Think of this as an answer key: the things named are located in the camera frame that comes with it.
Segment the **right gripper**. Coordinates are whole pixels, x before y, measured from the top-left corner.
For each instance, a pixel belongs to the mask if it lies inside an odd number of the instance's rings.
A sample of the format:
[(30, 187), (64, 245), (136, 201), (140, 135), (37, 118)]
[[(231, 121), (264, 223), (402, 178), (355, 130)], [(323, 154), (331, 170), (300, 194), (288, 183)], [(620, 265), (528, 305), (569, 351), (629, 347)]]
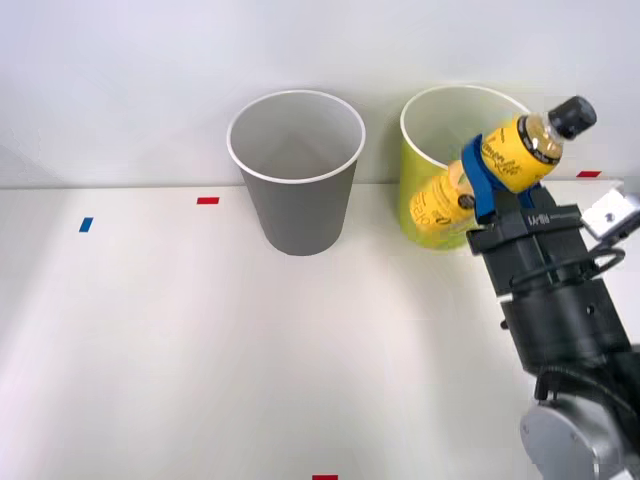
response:
[(595, 253), (581, 235), (576, 204), (558, 204), (547, 188), (534, 183), (514, 194), (482, 158), (481, 134), (462, 149), (462, 166), (475, 197), (481, 228), (468, 234), (498, 296), (514, 301), (606, 301), (608, 290), (597, 276)]

